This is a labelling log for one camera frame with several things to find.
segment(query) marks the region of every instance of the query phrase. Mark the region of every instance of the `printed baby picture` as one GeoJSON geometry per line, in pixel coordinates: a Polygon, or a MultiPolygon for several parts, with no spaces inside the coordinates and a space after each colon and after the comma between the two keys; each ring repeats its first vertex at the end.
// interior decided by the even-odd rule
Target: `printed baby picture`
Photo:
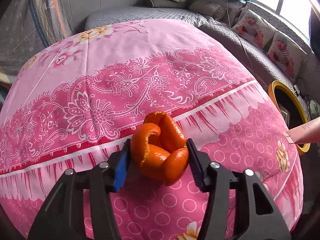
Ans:
{"type": "Polygon", "coordinates": [[[251,10],[248,10],[232,29],[260,49],[263,49],[267,42],[272,39],[276,30],[251,10]]]}
{"type": "Polygon", "coordinates": [[[268,58],[292,80],[297,76],[305,55],[305,52],[288,36],[276,31],[268,51],[268,58]]]}

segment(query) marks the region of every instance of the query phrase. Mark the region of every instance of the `gray blanket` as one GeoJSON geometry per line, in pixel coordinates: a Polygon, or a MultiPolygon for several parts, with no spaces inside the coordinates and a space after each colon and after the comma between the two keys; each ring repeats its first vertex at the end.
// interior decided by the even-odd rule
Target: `gray blanket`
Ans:
{"type": "Polygon", "coordinates": [[[87,18],[85,30],[90,30],[103,25],[145,19],[181,20],[197,28],[202,24],[213,20],[211,17],[204,17],[201,14],[184,9],[131,6],[126,8],[110,8],[90,15],[87,18]]]}

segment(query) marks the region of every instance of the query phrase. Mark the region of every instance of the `window frame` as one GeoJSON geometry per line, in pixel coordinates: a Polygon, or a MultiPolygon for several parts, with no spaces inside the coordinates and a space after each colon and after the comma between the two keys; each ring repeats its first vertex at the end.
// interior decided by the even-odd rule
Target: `window frame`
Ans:
{"type": "Polygon", "coordinates": [[[304,35],[294,24],[292,24],[291,22],[289,22],[286,18],[282,17],[280,15],[280,11],[281,11],[281,8],[282,8],[282,5],[283,5],[283,1],[284,0],[279,0],[278,1],[278,6],[277,6],[277,9],[274,10],[272,8],[270,8],[269,6],[257,1],[257,0],[251,0],[251,2],[253,3],[256,3],[258,5],[260,5],[261,7],[267,9],[268,11],[274,13],[277,17],[280,17],[287,25],[290,25],[290,27],[292,27],[295,31],[297,31],[300,35],[302,35],[302,37],[309,43],[310,42],[310,38],[308,38],[306,35],[304,35]]]}

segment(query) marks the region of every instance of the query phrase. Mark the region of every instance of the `yellow ring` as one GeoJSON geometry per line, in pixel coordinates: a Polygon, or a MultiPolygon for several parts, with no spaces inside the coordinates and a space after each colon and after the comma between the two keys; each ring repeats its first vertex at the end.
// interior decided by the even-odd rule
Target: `yellow ring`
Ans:
{"type": "MultiPolygon", "coordinates": [[[[302,118],[302,121],[304,123],[308,122],[308,118],[307,118],[300,102],[298,101],[296,96],[292,93],[290,88],[288,88],[285,84],[281,83],[280,81],[273,81],[269,85],[268,94],[269,94],[269,97],[271,98],[271,101],[275,104],[276,108],[278,109],[278,111],[280,112],[280,109],[279,109],[279,106],[278,106],[278,103],[276,100],[276,96],[275,96],[275,88],[281,89],[283,92],[285,92],[289,96],[289,98],[292,100],[292,102],[294,103],[294,105],[298,109],[299,114],[302,118]]],[[[304,144],[303,147],[300,147],[298,144],[296,144],[296,146],[297,146],[299,155],[304,155],[310,149],[310,143],[304,144]]]]}

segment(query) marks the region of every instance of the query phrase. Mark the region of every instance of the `floral pattern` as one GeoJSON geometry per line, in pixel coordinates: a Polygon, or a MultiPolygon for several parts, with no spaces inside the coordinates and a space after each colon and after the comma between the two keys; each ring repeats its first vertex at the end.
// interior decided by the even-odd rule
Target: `floral pattern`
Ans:
{"type": "Polygon", "coordinates": [[[29,59],[25,65],[24,65],[24,70],[27,70],[28,68],[30,68],[32,66],[32,64],[36,61],[37,55],[34,55],[31,59],[29,59]]]}
{"type": "Polygon", "coordinates": [[[78,55],[81,51],[82,50],[79,50],[77,46],[60,50],[60,52],[55,56],[55,60],[52,62],[51,73],[62,65],[65,66],[70,64],[72,61],[78,60],[78,55]]]}
{"type": "Polygon", "coordinates": [[[197,222],[193,221],[187,225],[186,232],[177,236],[176,240],[196,240],[201,227],[197,229],[197,222]]]}
{"type": "MultiPolygon", "coordinates": [[[[212,161],[229,170],[259,172],[292,227],[303,194],[295,190],[302,186],[297,149],[287,146],[291,165],[288,172],[279,170],[275,151],[278,140],[285,143],[287,127],[253,76],[220,43],[179,21],[111,27],[111,37],[90,40],[90,49],[74,42],[76,36],[48,47],[10,90],[0,114],[0,201],[4,206],[8,200],[14,225],[27,235],[37,212],[32,206],[42,204],[65,169],[89,170],[108,160],[147,113],[161,110],[212,161]],[[50,75],[57,55],[74,47],[81,50],[77,60],[61,62],[59,75],[50,75]],[[296,184],[287,183],[291,174],[296,184]],[[20,201],[28,199],[39,201],[20,201]]],[[[110,196],[123,237],[137,239],[140,231],[151,239],[198,237],[208,196],[196,188],[190,169],[172,187],[143,176],[129,176],[127,182],[110,196]],[[147,217],[150,223],[143,223],[147,217]]],[[[86,193],[84,223],[93,238],[86,193]]],[[[226,238],[235,217],[233,193],[226,238]]]]}
{"type": "Polygon", "coordinates": [[[288,172],[290,167],[290,162],[288,158],[288,153],[285,149],[284,143],[278,141],[278,149],[276,150],[277,161],[279,162],[279,169],[282,172],[288,172]]]}
{"type": "Polygon", "coordinates": [[[260,181],[262,182],[262,184],[264,185],[264,187],[267,189],[267,191],[269,191],[268,185],[266,183],[263,183],[263,176],[261,175],[260,172],[256,171],[255,174],[257,175],[257,177],[260,179],[260,181]]]}
{"type": "Polygon", "coordinates": [[[74,39],[74,42],[87,43],[93,39],[101,39],[102,37],[110,38],[111,33],[113,33],[111,25],[101,26],[78,34],[74,39]]]}
{"type": "Polygon", "coordinates": [[[1,152],[1,162],[3,163],[4,169],[11,171],[11,162],[13,159],[12,146],[8,140],[6,134],[3,135],[0,141],[0,152],[1,152]]]}
{"type": "Polygon", "coordinates": [[[67,132],[78,133],[80,139],[89,141],[98,141],[102,136],[117,138],[119,132],[111,128],[116,118],[113,109],[105,99],[90,100],[86,92],[78,92],[77,98],[63,108],[69,123],[67,132]]]}

